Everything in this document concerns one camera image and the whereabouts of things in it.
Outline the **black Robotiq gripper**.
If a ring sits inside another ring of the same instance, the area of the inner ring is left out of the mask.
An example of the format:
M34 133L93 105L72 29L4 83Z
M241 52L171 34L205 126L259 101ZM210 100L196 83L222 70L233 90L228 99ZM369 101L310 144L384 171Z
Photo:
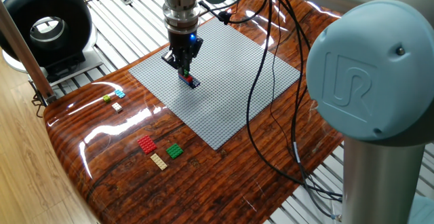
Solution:
M179 75L188 77L190 64L197 57L203 39L197 36L197 31L185 34L169 32L168 37L171 52L164 54L162 59L176 69Z

